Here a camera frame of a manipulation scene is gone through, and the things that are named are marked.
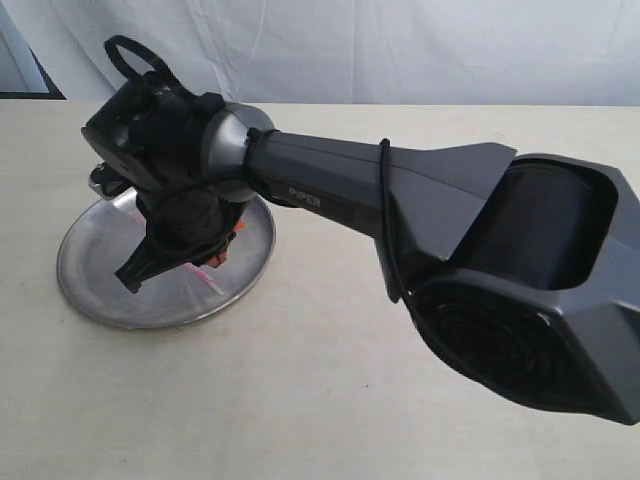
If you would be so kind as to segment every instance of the table surface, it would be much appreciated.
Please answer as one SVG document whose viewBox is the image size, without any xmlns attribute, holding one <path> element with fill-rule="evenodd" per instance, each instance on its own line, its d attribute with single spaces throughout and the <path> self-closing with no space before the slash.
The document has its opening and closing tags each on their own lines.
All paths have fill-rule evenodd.
<svg viewBox="0 0 640 480">
<path fill-rule="evenodd" d="M 371 241 L 273 208 L 240 302 L 131 332 L 59 293 L 95 197 L 98 103 L 0 102 L 0 479 L 637 479 L 640 429 L 529 410 L 444 366 L 384 291 Z M 261 105 L 283 131 L 431 149 L 497 141 L 615 165 L 640 191 L 640 109 Z"/>
</svg>

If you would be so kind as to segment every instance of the white backdrop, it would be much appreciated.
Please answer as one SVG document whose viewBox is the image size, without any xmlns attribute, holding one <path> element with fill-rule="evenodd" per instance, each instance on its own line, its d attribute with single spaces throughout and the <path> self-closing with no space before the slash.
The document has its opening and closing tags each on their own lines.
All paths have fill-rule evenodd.
<svg viewBox="0 0 640 480">
<path fill-rule="evenodd" d="M 640 105 L 638 0 L 0 0 L 68 98 L 156 50 L 245 102 Z"/>
</svg>

